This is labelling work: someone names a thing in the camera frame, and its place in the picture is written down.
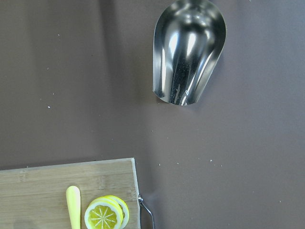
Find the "steel scoop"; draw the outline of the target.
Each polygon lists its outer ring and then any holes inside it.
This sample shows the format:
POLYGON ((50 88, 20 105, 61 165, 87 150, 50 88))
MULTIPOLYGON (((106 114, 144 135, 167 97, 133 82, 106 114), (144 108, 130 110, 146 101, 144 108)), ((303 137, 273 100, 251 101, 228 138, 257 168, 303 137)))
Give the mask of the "steel scoop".
POLYGON ((208 0, 176 0, 154 29, 152 90, 162 101, 190 105, 201 97, 221 56, 226 24, 208 0))

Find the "lemon slice behind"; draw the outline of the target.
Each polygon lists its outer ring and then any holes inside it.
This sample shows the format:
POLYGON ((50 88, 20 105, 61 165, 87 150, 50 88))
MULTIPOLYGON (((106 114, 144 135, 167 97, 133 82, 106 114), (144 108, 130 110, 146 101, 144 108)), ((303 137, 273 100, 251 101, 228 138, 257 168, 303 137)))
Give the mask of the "lemon slice behind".
POLYGON ((127 226, 128 222, 129 222, 129 218, 130 218, 129 208, 128 208, 127 204, 125 203, 125 201, 123 201, 121 198, 119 198, 117 196, 107 195, 105 197, 109 198, 113 201, 116 201, 119 204, 119 206, 121 207, 122 215, 123 215, 121 229, 124 229, 127 226))

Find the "yellow plastic knife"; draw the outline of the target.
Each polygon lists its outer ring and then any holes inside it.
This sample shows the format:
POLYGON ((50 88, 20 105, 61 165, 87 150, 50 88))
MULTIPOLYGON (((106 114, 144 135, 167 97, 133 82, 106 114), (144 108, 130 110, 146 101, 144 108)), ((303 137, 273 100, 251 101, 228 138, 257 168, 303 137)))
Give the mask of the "yellow plastic knife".
POLYGON ((72 229, 81 228, 81 194, 76 186, 66 189, 66 201, 72 229))

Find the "bamboo cutting board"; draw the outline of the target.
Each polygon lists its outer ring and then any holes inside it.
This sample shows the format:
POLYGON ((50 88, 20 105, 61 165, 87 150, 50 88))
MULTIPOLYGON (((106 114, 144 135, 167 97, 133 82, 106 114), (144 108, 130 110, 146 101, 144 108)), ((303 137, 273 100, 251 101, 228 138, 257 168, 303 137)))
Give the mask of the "bamboo cutting board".
POLYGON ((96 198, 123 199, 127 228, 140 228, 138 182, 133 158, 3 170, 0 173, 0 226, 3 229, 69 229, 66 189, 77 186, 81 212, 96 198))

